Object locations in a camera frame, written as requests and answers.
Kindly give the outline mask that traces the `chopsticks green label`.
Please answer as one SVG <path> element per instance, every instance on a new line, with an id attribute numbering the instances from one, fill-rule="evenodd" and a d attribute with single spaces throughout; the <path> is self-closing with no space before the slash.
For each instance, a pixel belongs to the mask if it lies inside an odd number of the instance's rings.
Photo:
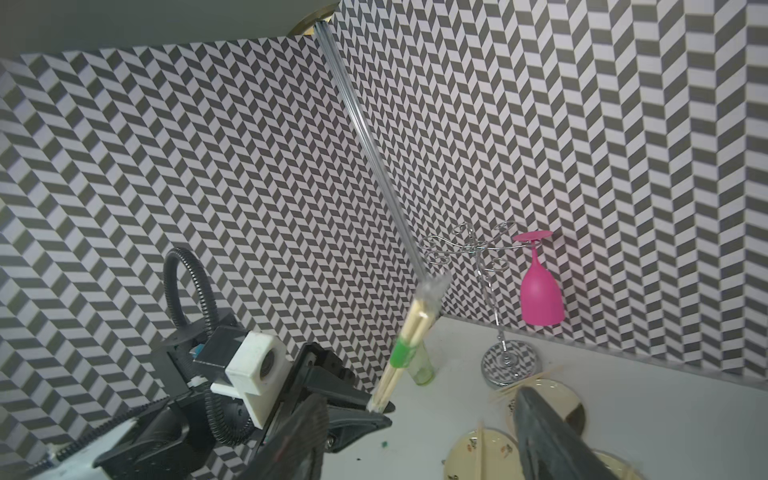
<path id="1" fill-rule="evenodd" d="M 366 411 L 383 413 L 417 348 L 439 316 L 443 298 L 450 287 L 450 272 L 427 278 L 416 289 L 384 373 L 377 382 Z"/>

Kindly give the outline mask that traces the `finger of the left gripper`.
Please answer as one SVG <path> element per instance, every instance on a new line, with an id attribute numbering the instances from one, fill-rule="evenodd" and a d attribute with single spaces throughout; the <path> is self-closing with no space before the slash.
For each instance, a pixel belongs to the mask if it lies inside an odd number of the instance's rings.
<path id="1" fill-rule="evenodd" d="M 357 389 L 355 382 L 354 373 L 347 368 L 329 371 L 321 367 L 312 367 L 306 378 L 305 387 L 310 393 L 325 396 L 333 405 L 365 410 L 371 395 Z"/>
<path id="2" fill-rule="evenodd" d="M 330 413 L 325 451 L 338 453 L 371 433 L 392 426 L 392 420 L 379 413 Z"/>

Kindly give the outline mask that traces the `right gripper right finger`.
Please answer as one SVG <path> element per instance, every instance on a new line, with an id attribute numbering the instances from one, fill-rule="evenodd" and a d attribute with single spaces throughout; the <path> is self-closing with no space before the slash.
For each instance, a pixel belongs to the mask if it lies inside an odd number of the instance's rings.
<path id="1" fill-rule="evenodd" d="M 513 418 L 525 479 L 616 479 L 532 387 L 515 395 Z"/>

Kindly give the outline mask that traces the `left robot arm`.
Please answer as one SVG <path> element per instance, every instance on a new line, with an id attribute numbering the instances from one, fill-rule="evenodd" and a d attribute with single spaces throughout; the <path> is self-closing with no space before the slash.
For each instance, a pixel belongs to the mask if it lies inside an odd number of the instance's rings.
<path id="1" fill-rule="evenodd" d="M 167 397 L 117 415 L 26 471 L 26 479 L 188 479 L 218 447 L 251 446 L 244 479 L 317 479 L 326 454 L 392 424 L 394 405 L 370 395 L 331 350 L 310 342 L 295 359 L 275 336 L 221 313 L 198 258 L 164 260 L 174 331 L 153 362 Z"/>

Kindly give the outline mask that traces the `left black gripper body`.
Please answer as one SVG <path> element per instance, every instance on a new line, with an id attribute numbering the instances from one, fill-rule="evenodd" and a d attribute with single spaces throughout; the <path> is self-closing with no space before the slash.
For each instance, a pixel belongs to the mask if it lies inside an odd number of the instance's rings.
<path id="1" fill-rule="evenodd" d="M 299 355 L 277 397 L 273 411 L 270 413 L 268 425 L 261 427 L 253 436 L 256 441 L 254 453 L 259 453 L 289 420 L 294 411 L 311 394 L 314 394 L 305 387 L 306 378 L 312 367 L 321 367 L 329 371 L 347 368 L 341 358 L 332 350 L 323 348 L 318 343 L 305 344 L 299 351 Z"/>

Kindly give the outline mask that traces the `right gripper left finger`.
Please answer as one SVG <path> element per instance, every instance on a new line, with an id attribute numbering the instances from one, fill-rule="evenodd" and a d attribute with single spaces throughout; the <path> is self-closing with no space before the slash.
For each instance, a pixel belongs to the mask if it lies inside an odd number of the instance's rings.
<path id="1" fill-rule="evenodd" d="M 327 401 L 308 397 L 238 479 L 320 479 L 329 431 Z"/>

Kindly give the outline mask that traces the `chopsticks panda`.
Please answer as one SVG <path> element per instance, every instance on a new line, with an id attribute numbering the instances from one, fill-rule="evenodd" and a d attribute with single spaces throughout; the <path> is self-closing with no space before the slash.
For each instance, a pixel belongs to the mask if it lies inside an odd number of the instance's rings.
<path id="1" fill-rule="evenodd" d="M 517 389 L 532 384 L 535 380 L 548 378 L 551 375 L 561 371 L 564 368 L 563 365 L 557 365 L 554 366 L 548 370 L 545 370 L 543 372 L 534 374 L 530 377 L 527 377 L 525 379 L 519 380 L 511 385 L 505 386 L 503 388 L 500 388 L 499 390 L 494 391 L 490 394 L 488 400 L 490 402 L 498 401 L 502 398 L 511 396 Z"/>
<path id="2" fill-rule="evenodd" d="M 484 439 L 484 423 L 479 420 L 475 429 L 476 445 L 475 445 L 475 464 L 473 470 L 473 479 L 483 479 L 483 439 Z"/>

